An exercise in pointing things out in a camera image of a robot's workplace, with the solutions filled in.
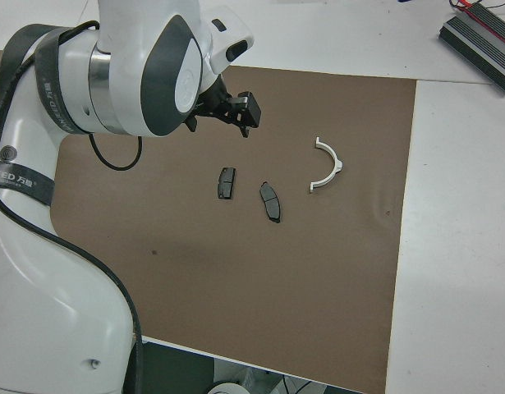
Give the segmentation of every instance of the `white plastic arc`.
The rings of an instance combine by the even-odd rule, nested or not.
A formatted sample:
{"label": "white plastic arc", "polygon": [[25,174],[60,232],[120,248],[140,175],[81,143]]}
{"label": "white plastic arc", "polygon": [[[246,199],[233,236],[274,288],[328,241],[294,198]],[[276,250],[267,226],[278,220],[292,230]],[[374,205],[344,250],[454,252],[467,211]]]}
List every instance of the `white plastic arc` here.
{"label": "white plastic arc", "polygon": [[314,188],[328,184],[334,178],[334,176],[338,172],[340,172],[343,168],[343,163],[339,158],[337,158],[337,155],[336,155],[336,152],[334,152],[334,149],[332,149],[327,144],[324,144],[323,142],[321,142],[319,140],[319,137],[316,137],[316,148],[323,149],[324,151],[326,151],[328,154],[330,154],[333,157],[334,168],[331,171],[331,173],[328,174],[328,176],[325,177],[324,179],[322,179],[321,181],[316,181],[316,182],[310,183],[310,193],[312,193],[314,191]]}

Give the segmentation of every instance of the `white c-shaped part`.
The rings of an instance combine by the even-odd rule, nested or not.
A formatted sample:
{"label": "white c-shaped part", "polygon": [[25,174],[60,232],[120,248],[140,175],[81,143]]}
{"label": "white c-shaped part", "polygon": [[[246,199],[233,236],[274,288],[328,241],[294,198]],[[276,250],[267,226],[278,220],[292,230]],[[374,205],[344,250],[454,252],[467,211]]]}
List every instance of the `white c-shaped part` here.
{"label": "white c-shaped part", "polygon": [[314,191],[315,187],[320,187],[320,186],[323,186],[323,185],[329,183],[334,178],[334,176],[338,172],[340,172],[343,168],[343,163],[340,159],[337,158],[337,155],[336,155],[336,152],[334,152],[334,149],[332,149],[327,144],[324,144],[323,142],[321,142],[319,140],[319,137],[316,137],[316,148],[323,149],[324,151],[328,152],[328,154],[330,154],[333,157],[334,168],[333,168],[333,171],[330,174],[328,174],[328,176],[326,178],[322,179],[321,181],[310,183],[310,193],[312,193]]}

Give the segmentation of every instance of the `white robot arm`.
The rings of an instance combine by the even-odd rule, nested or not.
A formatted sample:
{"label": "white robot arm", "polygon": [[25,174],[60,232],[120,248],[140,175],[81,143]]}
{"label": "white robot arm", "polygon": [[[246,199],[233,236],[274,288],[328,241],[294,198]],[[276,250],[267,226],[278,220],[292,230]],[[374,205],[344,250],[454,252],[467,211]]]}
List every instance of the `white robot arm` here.
{"label": "white robot arm", "polygon": [[99,0],[101,26],[31,25],[0,69],[0,394],[140,392],[140,327],[121,281],[59,238],[49,205],[68,134],[167,135],[260,110],[221,72],[250,31],[197,0]]}

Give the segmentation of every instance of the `white table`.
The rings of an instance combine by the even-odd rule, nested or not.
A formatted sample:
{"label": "white table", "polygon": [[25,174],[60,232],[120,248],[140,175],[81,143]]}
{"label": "white table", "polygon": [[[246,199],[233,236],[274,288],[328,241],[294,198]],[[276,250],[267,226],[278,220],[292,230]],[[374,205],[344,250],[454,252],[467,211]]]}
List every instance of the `white table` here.
{"label": "white table", "polygon": [[[202,0],[220,4],[255,32],[237,64],[419,80],[386,391],[505,393],[505,97],[438,41],[448,3]],[[97,17],[94,0],[6,0],[0,49]]]}

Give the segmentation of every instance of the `brown mat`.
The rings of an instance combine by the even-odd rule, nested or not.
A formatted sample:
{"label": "brown mat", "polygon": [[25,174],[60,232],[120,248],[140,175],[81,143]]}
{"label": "brown mat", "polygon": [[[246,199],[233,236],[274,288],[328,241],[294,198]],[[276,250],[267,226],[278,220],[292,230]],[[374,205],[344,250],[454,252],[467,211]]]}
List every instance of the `brown mat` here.
{"label": "brown mat", "polygon": [[[263,110],[245,140],[201,119],[145,139],[140,163],[108,170],[65,139],[53,222],[125,282],[146,336],[368,393],[384,393],[413,80],[231,67],[232,93]],[[309,193],[333,162],[341,173]],[[135,137],[101,136],[130,162]],[[236,167],[233,200],[217,198]],[[282,222],[259,197],[278,193]]]}

